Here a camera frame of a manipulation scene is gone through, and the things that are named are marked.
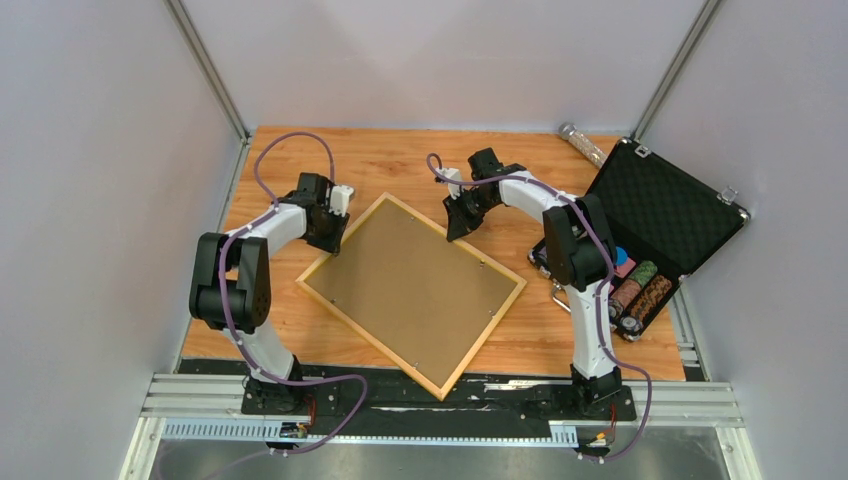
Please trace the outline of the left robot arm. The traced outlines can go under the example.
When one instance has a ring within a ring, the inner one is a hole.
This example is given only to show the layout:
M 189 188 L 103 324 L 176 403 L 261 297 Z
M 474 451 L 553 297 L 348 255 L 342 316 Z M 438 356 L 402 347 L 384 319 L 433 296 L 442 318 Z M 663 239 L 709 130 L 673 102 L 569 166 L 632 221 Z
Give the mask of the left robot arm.
M 270 260 L 295 240 L 336 255 L 350 220 L 355 190 L 317 173 L 303 173 L 268 209 L 226 233 L 200 236 L 188 300 L 192 317 L 221 332 L 248 365 L 250 399 L 288 414 L 305 403 L 309 382 L 269 320 Z

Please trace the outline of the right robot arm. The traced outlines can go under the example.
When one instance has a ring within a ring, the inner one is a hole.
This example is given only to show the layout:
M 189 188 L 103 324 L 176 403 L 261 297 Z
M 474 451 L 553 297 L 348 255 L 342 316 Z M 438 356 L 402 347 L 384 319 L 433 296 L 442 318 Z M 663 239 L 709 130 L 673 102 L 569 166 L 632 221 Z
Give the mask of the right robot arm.
M 557 190 L 519 164 L 504 165 L 490 148 L 469 158 L 469 181 L 444 167 L 435 153 L 426 163 L 449 189 L 443 201 L 448 241 L 477 230 L 499 205 L 517 208 L 542 225 L 546 269 L 554 290 L 567 297 L 574 334 L 572 383 L 562 401 L 584 417 L 622 419 L 623 365 L 611 346 L 608 306 L 617 251 L 600 200 Z

